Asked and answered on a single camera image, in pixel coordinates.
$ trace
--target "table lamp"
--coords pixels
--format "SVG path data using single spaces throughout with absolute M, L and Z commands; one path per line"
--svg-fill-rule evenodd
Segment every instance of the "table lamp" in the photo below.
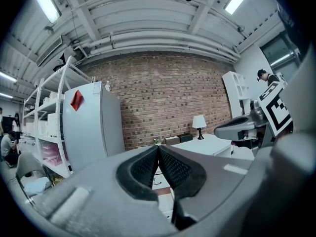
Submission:
M 198 129 L 199 137 L 197 139 L 203 140 L 204 138 L 202 136 L 201 128 L 206 127 L 206 123 L 205 123 L 205 119 L 204 119 L 203 115 L 197 115 L 197 116 L 193 117 L 192 127 Z

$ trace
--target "white lamp shade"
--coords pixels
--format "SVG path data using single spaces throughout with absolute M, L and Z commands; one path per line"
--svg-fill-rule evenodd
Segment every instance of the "white lamp shade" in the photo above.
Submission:
M 197 115 L 197 116 L 193 117 L 192 127 L 193 128 L 206 127 L 206 122 L 205 122 L 205 119 L 204 119 L 203 115 Z

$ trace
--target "chair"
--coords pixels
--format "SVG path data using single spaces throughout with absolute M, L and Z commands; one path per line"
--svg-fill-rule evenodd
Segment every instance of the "chair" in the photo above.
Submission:
M 34 171 L 39 171 L 43 175 L 43 177 L 46 176 L 49 179 L 49 182 L 47 182 L 47 184 L 45 186 L 45 190 L 50 188 L 51 186 L 54 186 L 54 184 L 53 184 L 53 182 L 52 182 L 52 180 L 47 172 L 46 167 L 41 165 L 40 162 L 38 160 L 36 160 L 35 157 L 31 153 L 22 153 L 18 159 L 18 165 L 16 168 L 15 175 L 16 175 L 16 179 L 17 179 L 24 195 L 28 199 L 29 203 L 33 206 L 34 206 L 34 202 L 31 199 L 32 196 L 29 196 L 26 194 L 26 192 L 24 190 L 24 186 L 21 182 L 21 179 L 27 173 L 31 173 Z

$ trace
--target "black box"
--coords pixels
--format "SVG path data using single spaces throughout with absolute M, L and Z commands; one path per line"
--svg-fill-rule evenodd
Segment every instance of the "black box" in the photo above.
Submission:
M 179 137 L 179 139 L 180 139 L 180 143 L 193 140 L 193 135 L 190 134 L 190 133 L 181 134 L 181 135 L 178 135 L 178 137 Z

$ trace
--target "ceiling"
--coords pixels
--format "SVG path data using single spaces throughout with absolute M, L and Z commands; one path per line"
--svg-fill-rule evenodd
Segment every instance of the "ceiling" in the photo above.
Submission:
M 229 0 L 54 1 L 62 13 L 56 22 L 49 22 L 36 0 L 28 0 L 2 43 L 0 71 L 18 82 L 0 78 L 0 92 L 13 95 L 15 101 L 35 89 L 42 70 L 36 60 L 61 35 L 72 41 L 71 47 L 84 48 L 89 57 L 84 62 L 132 51 L 173 50 L 232 64 L 279 23 L 274 0 L 244 0 L 233 15 L 224 10 Z M 45 30 L 47 26 L 53 32 Z M 96 44 L 109 35 L 118 41 Z

